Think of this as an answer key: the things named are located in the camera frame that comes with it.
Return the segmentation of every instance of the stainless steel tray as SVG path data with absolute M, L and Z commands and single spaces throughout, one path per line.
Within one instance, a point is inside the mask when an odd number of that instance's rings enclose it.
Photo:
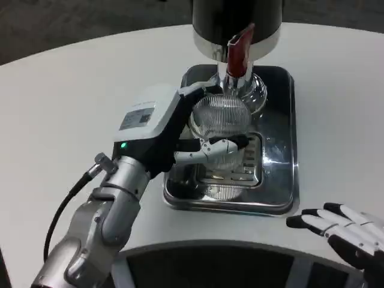
M 192 67 L 182 86 L 215 72 L 214 65 Z M 268 215 L 286 215 L 297 208 L 293 79 L 280 67 L 254 67 L 254 73 L 266 84 L 268 98 L 262 115 L 253 119 L 243 164 L 227 175 L 202 165 L 174 167 L 164 179 L 164 198 L 172 207 Z

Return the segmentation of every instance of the metal grate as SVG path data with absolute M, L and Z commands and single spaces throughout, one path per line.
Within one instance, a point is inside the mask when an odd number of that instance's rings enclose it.
M 230 173 L 222 174 L 208 170 L 203 165 L 196 169 L 196 179 L 199 182 L 212 185 L 232 185 L 254 187 L 261 180 L 261 142 L 256 133 L 249 135 L 249 145 L 245 148 L 242 164 Z

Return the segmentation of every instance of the label sticker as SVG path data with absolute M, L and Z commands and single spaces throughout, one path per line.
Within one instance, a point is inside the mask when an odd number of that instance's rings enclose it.
M 119 130 L 125 130 L 125 129 L 136 128 L 136 127 L 144 127 L 150 120 L 154 110 L 155 110 L 154 108 L 145 108 L 145 109 L 128 112 L 125 115 Z

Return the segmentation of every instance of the dark floor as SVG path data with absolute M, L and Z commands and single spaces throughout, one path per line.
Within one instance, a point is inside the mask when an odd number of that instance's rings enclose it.
M 384 32 L 383 0 L 286 0 L 285 22 Z M 0 65 L 95 37 L 191 23 L 189 0 L 0 0 Z
M 0 250 L 0 287 L 1 288 L 11 287 L 10 279 L 8 277 L 7 270 L 5 268 L 5 263 L 1 254 L 1 250 Z
M 362 284 L 357 274 L 351 277 L 310 259 L 230 245 L 149 249 L 127 260 L 138 288 L 357 288 Z M 115 288 L 111 277 L 102 288 Z

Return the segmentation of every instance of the coffee machine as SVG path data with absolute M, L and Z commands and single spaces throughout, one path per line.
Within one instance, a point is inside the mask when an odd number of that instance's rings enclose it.
M 165 175 L 164 198 L 176 209 L 288 215 L 298 206 L 294 81 L 281 67 L 254 62 L 274 49 L 283 0 L 193 0 L 197 49 L 217 65 L 196 65 L 181 86 L 213 81 L 251 110 L 242 164 L 218 173 L 203 165 L 174 167 Z

